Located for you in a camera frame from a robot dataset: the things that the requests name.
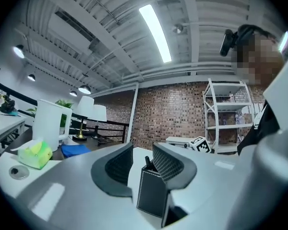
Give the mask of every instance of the black railing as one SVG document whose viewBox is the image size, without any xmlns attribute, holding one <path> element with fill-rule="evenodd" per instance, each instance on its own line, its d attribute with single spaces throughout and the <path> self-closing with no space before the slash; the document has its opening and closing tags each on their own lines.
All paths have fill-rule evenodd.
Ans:
<svg viewBox="0 0 288 230">
<path fill-rule="evenodd" d="M 7 95 L 11 95 L 11 96 L 14 96 L 15 98 L 17 99 L 20 99 L 24 102 L 27 102 L 29 104 L 32 104 L 34 106 L 37 106 L 37 101 L 30 98 L 30 97 L 27 97 L 15 90 L 12 90 L 8 87 L 6 87 L 5 85 L 1 84 L 0 83 L 0 90 L 6 92 Z M 27 116 L 32 116 L 30 113 L 27 113 L 25 111 L 22 111 L 22 110 L 17 110 L 19 113 L 22 113 L 22 114 L 25 114 Z M 72 114 L 72 117 L 75 117 L 75 118 L 78 118 L 78 119 L 82 119 L 83 120 L 87 120 L 87 121 L 93 121 L 93 122 L 99 122 L 99 123 L 102 123 L 102 124 L 110 124 L 110 125 L 119 125 L 119 126 L 123 126 L 123 129 L 105 129 L 105 128 L 98 128 L 98 126 L 95 126 L 95 128 L 89 128 L 87 127 L 88 129 L 94 129 L 95 132 L 97 133 L 98 130 L 108 130 L 108 131 L 120 131 L 122 132 L 122 135 L 118 135 L 118 136 L 104 136 L 104 137 L 121 137 L 121 142 L 124 143 L 125 141 L 125 134 L 126 134 L 126 127 L 129 126 L 129 124 L 126 124 L 126 123 L 120 123 L 120 122 L 115 122 L 115 121 L 97 121 L 97 120 L 93 120 L 93 119 L 89 119 L 89 118 L 85 118 L 81 115 L 77 115 L 75 113 Z"/>
</svg>

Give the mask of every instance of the brick wall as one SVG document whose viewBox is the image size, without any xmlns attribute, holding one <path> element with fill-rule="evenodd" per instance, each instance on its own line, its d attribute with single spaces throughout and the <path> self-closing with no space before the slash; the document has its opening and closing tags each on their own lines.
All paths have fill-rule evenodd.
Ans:
<svg viewBox="0 0 288 230">
<path fill-rule="evenodd" d="M 134 91 L 124 91 L 94 98 L 94 104 L 104 105 L 107 108 L 107 120 L 129 123 Z M 87 122 L 88 127 L 95 127 L 96 122 Z M 120 125 L 110 125 L 98 123 L 98 128 L 123 129 Z M 121 131 L 98 131 L 104 136 L 119 136 Z M 126 128 L 125 140 L 127 138 L 128 127 Z M 113 137 L 112 140 L 121 141 L 121 137 Z"/>
<path fill-rule="evenodd" d="M 151 149 L 153 142 L 165 142 L 169 136 L 196 137 L 205 136 L 205 117 L 202 91 L 207 82 L 180 83 L 139 89 L 137 105 L 132 127 L 132 142 L 135 147 Z M 250 95 L 254 103 L 263 103 L 263 88 L 249 86 Z M 95 98 L 96 104 L 107 107 L 108 120 L 129 123 L 134 91 L 120 92 Z M 244 102 L 245 91 L 235 95 L 237 102 Z M 245 115 L 246 122 L 251 122 L 251 115 Z M 234 124 L 234 114 L 220 113 L 219 122 L 223 119 L 227 124 Z M 210 126 L 214 123 L 214 116 L 208 117 Z M 121 126 L 99 124 L 100 128 L 121 129 Z M 246 135 L 249 129 L 242 129 Z M 99 131 L 101 135 L 120 135 L 117 131 Z M 211 140 L 215 133 L 209 131 Z M 236 142 L 236 130 L 220 130 L 220 144 Z"/>
</svg>

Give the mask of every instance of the headset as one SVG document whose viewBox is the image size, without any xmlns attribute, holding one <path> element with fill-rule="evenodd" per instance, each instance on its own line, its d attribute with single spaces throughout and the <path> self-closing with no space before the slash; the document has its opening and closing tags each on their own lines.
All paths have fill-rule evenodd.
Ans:
<svg viewBox="0 0 288 230">
<path fill-rule="evenodd" d="M 242 45 L 247 41 L 254 32 L 259 32 L 259 34 L 264 35 L 267 38 L 275 39 L 276 37 L 271 33 L 264 31 L 256 25 L 244 24 L 238 28 L 238 31 L 233 33 L 232 30 L 226 29 L 224 34 L 223 43 L 220 49 L 221 56 L 227 56 L 229 50 L 235 45 Z"/>
</svg>

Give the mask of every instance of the ceiling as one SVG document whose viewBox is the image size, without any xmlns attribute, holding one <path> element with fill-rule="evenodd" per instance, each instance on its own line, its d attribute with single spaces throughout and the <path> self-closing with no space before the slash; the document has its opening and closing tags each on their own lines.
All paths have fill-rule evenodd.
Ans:
<svg viewBox="0 0 288 230">
<path fill-rule="evenodd" d="M 139 13 L 147 4 L 163 28 L 169 63 Z M 180 34 L 173 32 L 178 23 Z M 67 91 L 85 83 L 98 93 L 134 82 L 232 76 L 230 54 L 221 57 L 219 50 L 225 29 L 244 23 L 277 38 L 286 31 L 267 0 L 23 0 L 15 33 L 23 35 L 30 65 L 64 82 Z"/>
</svg>

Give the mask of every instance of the tissue pack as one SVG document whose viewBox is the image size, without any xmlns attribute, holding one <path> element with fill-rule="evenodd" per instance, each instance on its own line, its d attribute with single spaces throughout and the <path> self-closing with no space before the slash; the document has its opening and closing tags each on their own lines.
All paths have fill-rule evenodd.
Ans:
<svg viewBox="0 0 288 230">
<path fill-rule="evenodd" d="M 18 161 L 36 169 L 42 169 L 52 157 L 50 146 L 44 141 L 37 141 L 24 149 L 18 150 Z"/>
</svg>

